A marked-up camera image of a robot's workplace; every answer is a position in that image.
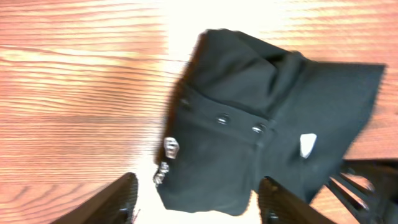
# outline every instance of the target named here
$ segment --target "folded black clothing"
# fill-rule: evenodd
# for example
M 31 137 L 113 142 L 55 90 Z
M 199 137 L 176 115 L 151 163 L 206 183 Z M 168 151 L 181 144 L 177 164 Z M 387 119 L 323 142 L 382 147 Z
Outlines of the folded black clothing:
M 383 70 L 206 31 L 155 175 L 165 207 L 240 215 L 264 176 L 309 203 L 368 122 Z

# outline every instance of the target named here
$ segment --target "wooden table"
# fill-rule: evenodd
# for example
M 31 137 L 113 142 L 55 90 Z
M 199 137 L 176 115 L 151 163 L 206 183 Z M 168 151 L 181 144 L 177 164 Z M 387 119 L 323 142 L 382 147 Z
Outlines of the wooden table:
M 207 28 L 314 60 L 388 64 L 347 157 L 398 157 L 398 1 L 0 1 L 0 223 L 48 223 L 127 171 L 136 223 L 259 223 L 167 211 L 151 178 L 170 93 Z M 354 223 L 325 189 L 313 206 Z

